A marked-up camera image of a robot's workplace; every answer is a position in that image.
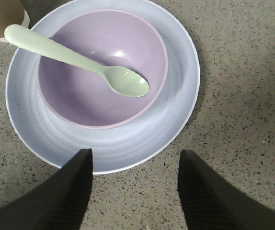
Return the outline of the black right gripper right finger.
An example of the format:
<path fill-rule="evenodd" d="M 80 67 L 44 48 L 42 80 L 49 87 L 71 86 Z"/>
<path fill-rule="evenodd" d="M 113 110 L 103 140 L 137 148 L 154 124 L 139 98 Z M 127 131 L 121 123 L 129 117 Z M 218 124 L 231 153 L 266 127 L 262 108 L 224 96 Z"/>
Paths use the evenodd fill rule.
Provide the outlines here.
<path fill-rule="evenodd" d="M 248 197 L 194 151 L 181 151 L 178 194 L 190 230 L 275 230 L 275 211 Z"/>

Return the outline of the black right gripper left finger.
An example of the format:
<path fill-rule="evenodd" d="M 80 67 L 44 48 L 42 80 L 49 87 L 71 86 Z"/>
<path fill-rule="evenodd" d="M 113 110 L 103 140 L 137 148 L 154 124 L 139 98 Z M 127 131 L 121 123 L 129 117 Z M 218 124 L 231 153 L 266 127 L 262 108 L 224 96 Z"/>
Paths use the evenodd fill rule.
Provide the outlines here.
<path fill-rule="evenodd" d="M 81 149 L 34 190 L 0 208 L 0 230 L 78 230 L 92 191 L 91 149 Z"/>

